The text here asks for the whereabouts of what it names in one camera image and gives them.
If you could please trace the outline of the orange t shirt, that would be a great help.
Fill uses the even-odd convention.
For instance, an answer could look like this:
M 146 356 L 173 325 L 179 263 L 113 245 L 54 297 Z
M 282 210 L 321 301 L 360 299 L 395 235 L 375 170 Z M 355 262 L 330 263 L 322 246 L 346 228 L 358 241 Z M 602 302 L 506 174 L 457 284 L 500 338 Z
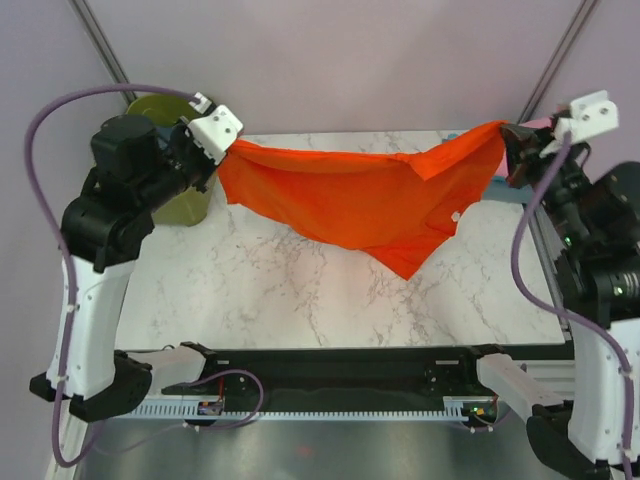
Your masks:
M 504 154 L 501 122 L 417 153 L 281 149 L 236 141 L 218 170 L 229 204 L 362 251 L 405 280 L 456 234 Z

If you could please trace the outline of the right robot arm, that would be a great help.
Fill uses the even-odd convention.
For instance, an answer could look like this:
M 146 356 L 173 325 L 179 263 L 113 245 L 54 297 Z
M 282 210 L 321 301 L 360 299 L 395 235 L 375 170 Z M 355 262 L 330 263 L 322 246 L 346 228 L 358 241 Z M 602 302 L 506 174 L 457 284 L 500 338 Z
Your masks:
M 565 400 L 534 380 L 507 354 L 463 363 L 467 392 L 486 388 L 524 422 L 538 460 L 570 479 L 639 475 L 639 165 L 627 161 L 597 180 L 583 164 L 586 142 L 546 127 L 503 125 L 508 184 L 534 195 L 522 222 L 538 208 L 563 243 L 555 262 L 570 328 L 574 394 Z

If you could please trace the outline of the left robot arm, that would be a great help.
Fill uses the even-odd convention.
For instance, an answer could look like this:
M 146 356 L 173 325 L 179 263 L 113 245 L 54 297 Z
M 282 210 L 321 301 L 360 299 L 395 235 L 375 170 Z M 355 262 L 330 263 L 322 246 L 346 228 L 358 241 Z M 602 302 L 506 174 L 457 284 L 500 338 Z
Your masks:
M 48 370 L 29 389 L 87 423 L 134 411 L 150 394 L 188 384 L 208 393 L 219 382 L 210 351 L 193 343 L 151 353 L 116 348 L 116 333 L 130 277 L 154 213 L 191 187 L 203 190 L 214 162 L 196 144 L 186 121 L 159 128 L 143 115 L 103 123 L 90 142 L 95 164 L 79 196 L 65 209 L 61 234 L 70 254 L 64 264 L 65 307 L 74 316 L 62 326 Z

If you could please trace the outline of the olive green plastic basket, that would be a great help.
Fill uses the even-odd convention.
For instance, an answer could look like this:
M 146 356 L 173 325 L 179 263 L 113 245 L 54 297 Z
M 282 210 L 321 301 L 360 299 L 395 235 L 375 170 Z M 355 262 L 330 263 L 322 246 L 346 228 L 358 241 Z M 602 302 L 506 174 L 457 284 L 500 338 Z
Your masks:
M 166 94 L 148 94 L 133 101 L 126 113 L 143 115 L 154 123 L 162 152 L 169 154 L 172 165 L 176 166 L 177 162 L 169 151 L 168 142 L 176 124 L 181 123 L 182 120 L 193 120 L 198 117 L 189 102 Z M 214 174 L 207 181 L 204 192 L 198 191 L 195 187 L 189 187 L 154 212 L 154 223 L 184 227 L 201 223 L 207 217 L 216 183 L 217 175 Z

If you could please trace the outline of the pink folded t shirt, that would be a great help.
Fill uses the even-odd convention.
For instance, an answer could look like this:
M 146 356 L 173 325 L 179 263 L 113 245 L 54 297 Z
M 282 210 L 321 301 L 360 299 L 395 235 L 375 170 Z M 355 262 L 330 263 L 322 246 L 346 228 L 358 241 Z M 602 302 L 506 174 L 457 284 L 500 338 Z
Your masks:
M 504 124 L 500 135 L 505 149 L 505 178 L 522 176 L 540 163 L 540 154 L 554 139 L 550 120 L 532 124 Z

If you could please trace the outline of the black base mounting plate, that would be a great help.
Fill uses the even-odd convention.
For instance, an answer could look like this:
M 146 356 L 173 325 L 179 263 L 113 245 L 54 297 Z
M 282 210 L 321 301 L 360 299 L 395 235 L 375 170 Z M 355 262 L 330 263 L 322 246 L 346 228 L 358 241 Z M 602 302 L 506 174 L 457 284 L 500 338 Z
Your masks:
M 218 350 L 198 386 L 167 394 L 222 394 L 246 410 L 269 407 L 434 407 L 445 396 L 492 396 L 465 347 Z

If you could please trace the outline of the aluminium rail frame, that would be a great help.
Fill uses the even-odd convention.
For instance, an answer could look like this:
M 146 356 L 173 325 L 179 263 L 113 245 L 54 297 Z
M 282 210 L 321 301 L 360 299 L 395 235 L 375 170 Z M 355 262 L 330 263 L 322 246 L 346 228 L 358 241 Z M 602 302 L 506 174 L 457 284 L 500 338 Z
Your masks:
M 504 401 L 461 422 L 127 420 L 55 479 L 550 479 Z

